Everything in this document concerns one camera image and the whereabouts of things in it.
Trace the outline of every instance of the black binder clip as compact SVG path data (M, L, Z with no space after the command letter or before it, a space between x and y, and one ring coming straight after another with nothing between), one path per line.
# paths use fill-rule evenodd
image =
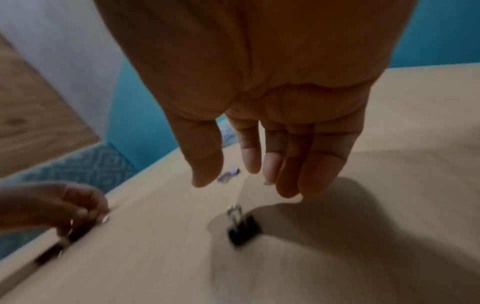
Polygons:
M262 232L260 226L251 215L244 217L240 206L231 206L226 214L231 221L228 237L235 247L242 246Z

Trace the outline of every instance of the blue wall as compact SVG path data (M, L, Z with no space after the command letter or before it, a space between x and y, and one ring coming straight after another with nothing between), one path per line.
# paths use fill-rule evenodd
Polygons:
M480 0L420 0L390 67L472 62L480 62ZM162 110L128 61L118 78L106 140L140 170L177 147Z

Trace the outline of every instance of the wooden table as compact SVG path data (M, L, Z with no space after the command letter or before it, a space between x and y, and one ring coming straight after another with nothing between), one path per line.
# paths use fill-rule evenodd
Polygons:
M115 211L1 303L479 303L480 65L388 70L319 199L245 173L204 189L174 151L108 194ZM225 168L244 169L238 146ZM239 203L264 235L235 250ZM0 263L0 279L56 241Z

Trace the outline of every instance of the brown wood floor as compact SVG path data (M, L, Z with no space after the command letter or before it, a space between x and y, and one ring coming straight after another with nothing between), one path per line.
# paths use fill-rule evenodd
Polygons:
M0 35L0 178L98 141Z

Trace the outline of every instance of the gray wall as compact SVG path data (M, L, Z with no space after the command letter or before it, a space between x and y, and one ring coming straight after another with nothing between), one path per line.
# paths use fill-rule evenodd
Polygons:
M102 139L124 59L91 0L1 0L0 32Z

